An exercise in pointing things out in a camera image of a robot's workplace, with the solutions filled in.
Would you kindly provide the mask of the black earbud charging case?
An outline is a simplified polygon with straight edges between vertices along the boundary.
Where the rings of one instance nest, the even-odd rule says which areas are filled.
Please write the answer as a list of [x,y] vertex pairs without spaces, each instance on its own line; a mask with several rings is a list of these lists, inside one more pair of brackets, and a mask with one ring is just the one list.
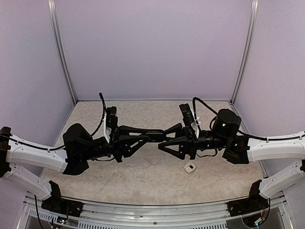
[[161,129],[148,129],[144,133],[149,138],[149,142],[160,143],[165,141],[166,134]]

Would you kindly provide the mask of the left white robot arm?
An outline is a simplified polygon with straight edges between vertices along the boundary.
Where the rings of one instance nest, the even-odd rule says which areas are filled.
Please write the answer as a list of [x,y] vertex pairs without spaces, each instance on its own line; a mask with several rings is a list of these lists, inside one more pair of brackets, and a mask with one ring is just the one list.
[[53,181],[43,181],[22,168],[22,164],[76,176],[88,169],[88,160],[103,156],[113,156],[117,161],[122,158],[105,137],[94,139],[81,124],[72,125],[64,133],[64,147],[60,149],[35,145],[12,135],[10,131],[11,128],[7,126],[0,130],[0,177],[25,188],[56,212],[62,212],[67,207],[59,185]]

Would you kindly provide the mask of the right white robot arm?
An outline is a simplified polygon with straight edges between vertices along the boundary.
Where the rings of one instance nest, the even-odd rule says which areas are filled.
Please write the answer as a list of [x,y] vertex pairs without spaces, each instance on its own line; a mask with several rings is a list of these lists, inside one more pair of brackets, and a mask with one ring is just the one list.
[[223,150],[223,158],[232,164],[249,164],[268,159],[292,158],[295,161],[271,177],[254,182],[244,208],[255,211],[263,199],[269,199],[285,188],[305,179],[305,134],[283,137],[258,137],[239,132],[241,118],[229,109],[221,109],[214,117],[210,131],[194,130],[196,121],[190,109],[183,108],[180,137],[160,143],[158,148],[179,159],[189,155],[193,160],[198,150]]

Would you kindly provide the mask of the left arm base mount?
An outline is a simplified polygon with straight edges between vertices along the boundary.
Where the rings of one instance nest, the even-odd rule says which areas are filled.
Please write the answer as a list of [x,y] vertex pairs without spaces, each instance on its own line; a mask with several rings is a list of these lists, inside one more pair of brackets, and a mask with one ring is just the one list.
[[80,217],[84,203],[80,201],[51,196],[43,200],[41,207],[51,212],[56,212],[66,216]]

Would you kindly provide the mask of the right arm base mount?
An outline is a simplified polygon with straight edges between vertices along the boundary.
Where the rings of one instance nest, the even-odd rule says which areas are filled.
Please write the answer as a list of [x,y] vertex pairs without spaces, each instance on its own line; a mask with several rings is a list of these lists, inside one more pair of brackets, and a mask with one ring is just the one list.
[[269,207],[269,199],[250,199],[243,198],[240,200],[229,201],[227,208],[231,217],[249,214],[261,211]]

